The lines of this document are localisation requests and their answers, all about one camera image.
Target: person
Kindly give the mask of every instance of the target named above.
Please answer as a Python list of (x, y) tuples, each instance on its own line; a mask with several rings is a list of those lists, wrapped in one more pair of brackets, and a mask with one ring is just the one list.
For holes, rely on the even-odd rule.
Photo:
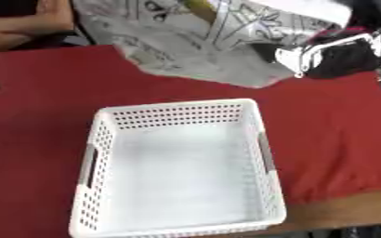
[(0, 51), (72, 29), (70, 0), (0, 0)]

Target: red fabric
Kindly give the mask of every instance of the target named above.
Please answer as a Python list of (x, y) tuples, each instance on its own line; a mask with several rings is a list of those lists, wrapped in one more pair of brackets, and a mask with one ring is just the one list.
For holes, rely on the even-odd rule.
[(255, 99), (288, 203), (381, 189), (381, 87), (372, 73), (245, 89), (139, 72), (110, 46), (0, 54), (0, 237), (67, 237), (97, 109)]

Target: dark clothing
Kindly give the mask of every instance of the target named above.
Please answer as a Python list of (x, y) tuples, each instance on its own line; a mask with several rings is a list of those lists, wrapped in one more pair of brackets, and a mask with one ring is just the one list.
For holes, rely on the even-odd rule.
[(0, 0), (0, 17), (33, 15), (37, 0)]

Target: basket handle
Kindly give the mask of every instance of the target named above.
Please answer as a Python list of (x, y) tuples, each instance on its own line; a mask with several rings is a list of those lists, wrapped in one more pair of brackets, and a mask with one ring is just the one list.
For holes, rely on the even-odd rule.
[(81, 168), (81, 176), (79, 178), (79, 184), (86, 185), (89, 189), (92, 188), (92, 182), (94, 178), (94, 171), (97, 165), (99, 152), (93, 144), (87, 143), (84, 155), (84, 161)]

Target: basket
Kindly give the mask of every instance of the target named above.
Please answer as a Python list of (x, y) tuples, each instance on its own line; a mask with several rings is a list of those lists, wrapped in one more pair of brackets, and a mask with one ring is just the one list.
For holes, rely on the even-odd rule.
[(70, 234), (190, 237), (264, 230), (285, 216), (253, 100), (114, 107), (92, 125)]

